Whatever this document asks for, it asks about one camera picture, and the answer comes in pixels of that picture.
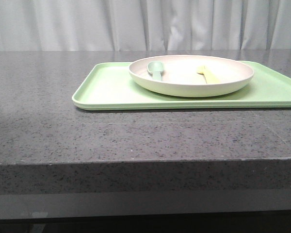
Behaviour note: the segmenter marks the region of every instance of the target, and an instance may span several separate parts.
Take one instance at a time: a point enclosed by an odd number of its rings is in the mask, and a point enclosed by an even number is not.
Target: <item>tray rim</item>
[[[263,64],[253,61],[239,61],[244,62],[246,65],[254,64],[256,66],[261,66],[263,68],[267,68],[270,72],[283,76],[286,80],[291,83],[291,78],[281,74],[278,71],[275,71]],[[112,67],[116,65],[117,67],[129,67],[132,62],[104,62],[96,64],[80,86],[77,88],[75,93],[72,95],[72,101],[75,106],[83,110],[89,111],[102,111],[102,110],[155,110],[155,109],[227,109],[227,108],[291,108],[291,101],[263,101],[263,100],[164,100],[161,103],[150,103],[150,102],[140,102],[140,103],[104,103],[104,104],[96,104],[96,103],[83,103],[76,99],[76,95],[82,89],[82,86],[91,78],[93,72],[97,70],[99,67]],[[210,106],[209,103],[216,103],[215,106]]]

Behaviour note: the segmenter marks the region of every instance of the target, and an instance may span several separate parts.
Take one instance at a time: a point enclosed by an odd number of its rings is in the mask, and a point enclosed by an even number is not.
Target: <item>yellow utensil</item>
[[[207,84],[220,83],[220,80],[212,73],[210,69],[207,68],[207,66],[199,66],[197,68],[197,73],[204,75]]]

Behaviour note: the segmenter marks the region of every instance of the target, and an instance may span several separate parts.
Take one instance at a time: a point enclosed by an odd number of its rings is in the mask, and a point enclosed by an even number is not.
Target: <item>table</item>
[[[291,209],[291,109],[71,101],[95,64],[171,54],[291,77],[291,50],[0,52],[0,219]]]

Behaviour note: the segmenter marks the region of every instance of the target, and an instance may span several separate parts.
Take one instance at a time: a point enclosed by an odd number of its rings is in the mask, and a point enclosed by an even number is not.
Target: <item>spoon handle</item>
[[[207,80],[207,83],[220,83],[220,80],[213,74],[213,72],[209,69],[204,70],[204,76]]]
[[[162,75],[159,71],[154,71],[152,73],[152,79],[157,81],[162,81]]]

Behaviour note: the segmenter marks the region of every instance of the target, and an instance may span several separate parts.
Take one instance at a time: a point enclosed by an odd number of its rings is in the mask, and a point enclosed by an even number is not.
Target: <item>green spoon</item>
[[[153,80],[162,81],[164,64],[160,61],[152,61],[147,65],[147,71],[152,75]]]

